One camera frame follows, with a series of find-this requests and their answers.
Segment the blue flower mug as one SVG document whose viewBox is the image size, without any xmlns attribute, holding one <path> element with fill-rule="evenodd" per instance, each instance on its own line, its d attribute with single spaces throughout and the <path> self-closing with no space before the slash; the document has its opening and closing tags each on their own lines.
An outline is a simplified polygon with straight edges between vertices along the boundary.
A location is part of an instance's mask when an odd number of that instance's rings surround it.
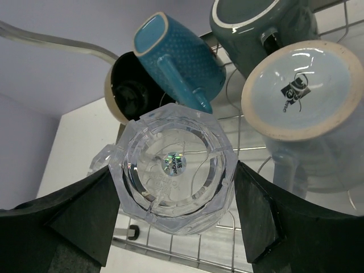
<svg viewBox="0 0 364 273">
<path fill-rule="evenodd" d="M 221 59 L 200 37 L 164 12 L 136 31 L 133 51 L 147 73 L 178 103 L 211 114 L 226 81 Z"/>
</svg>

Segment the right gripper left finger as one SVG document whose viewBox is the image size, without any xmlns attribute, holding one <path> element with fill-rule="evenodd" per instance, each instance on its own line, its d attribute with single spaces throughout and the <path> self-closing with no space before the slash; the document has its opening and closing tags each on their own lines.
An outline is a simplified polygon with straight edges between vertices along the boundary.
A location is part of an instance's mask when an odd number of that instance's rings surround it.
<svg viewBox="0 0 364 273">
<path fill-rule="evenodd" d="M 119 210 L 108 167 L 1 210 L 1 272 L 100 272 Z"/>
</svg>

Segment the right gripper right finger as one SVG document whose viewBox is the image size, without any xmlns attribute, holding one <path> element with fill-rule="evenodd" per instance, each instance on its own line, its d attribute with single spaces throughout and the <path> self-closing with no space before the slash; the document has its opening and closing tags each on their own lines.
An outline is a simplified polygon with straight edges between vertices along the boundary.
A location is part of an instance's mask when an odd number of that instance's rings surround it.
<svg viewBox="0 0 364 273">
<path fill-rule="evenodd" d="M 363 272 L 363 217 L 299 198 L 243 162 L 235 199 L 254 272 Z"/>
</svg>

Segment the black bowl tan outside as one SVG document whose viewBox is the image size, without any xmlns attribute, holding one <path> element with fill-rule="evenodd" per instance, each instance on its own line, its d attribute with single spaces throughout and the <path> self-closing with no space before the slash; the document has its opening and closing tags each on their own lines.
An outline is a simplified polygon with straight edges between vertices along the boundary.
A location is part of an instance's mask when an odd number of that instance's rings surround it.
<svg viewBox="0 0 364 273">
<path fill-rule="evenodd" d="M 132 51 L 120 56 L 110 68 L 104 97 L 111 114 L 123 125 L 176 102 L 152 79 Z"/>
</svg>

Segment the dark green mug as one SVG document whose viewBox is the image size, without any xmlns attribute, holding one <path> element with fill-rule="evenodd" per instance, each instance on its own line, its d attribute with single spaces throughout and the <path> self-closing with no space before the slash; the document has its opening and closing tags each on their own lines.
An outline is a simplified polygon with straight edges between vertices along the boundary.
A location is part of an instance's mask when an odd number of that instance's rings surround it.
<svg viewBox="0 0 364 273">
<path fill-rule="evenodd" d="M 319 39 L 308 1 L 214 1 L 210 27 L 244 78 L 280 48 Z"/>
</svg>

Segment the light grey mug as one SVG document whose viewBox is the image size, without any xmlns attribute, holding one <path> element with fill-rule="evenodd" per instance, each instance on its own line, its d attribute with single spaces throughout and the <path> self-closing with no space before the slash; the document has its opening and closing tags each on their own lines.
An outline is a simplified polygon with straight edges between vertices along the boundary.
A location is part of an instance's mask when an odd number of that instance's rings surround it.
<svg viewBox="0 0 364 273">
<path fill-rule="evenodd" d="M 275 185 L 305 197 L 363 183 L 363 66 L 344 45 L 309 40 L 272 53 L 247 78 L 241 106 Z"/>
</svg>

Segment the clear glass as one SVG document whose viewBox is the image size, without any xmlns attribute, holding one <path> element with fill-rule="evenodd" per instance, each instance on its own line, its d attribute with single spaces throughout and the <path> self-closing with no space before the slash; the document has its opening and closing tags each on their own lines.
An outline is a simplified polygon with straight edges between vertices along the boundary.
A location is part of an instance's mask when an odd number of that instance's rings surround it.
<svg viewBox="0 0 364 273">
<path fill-rule="evenodd" d="M 97 172 L 109 164 L 116 150 L 116 145 L 107 144 L 91 161 L 87 176 Z"/>
<path fill-rule="evenodd" d="M 109 170 L 124 214 L 171 235 L 192 235 L 228 211 L 237 161 L 213 115 L 167 104 L 128 122 Z"/>
</svg>

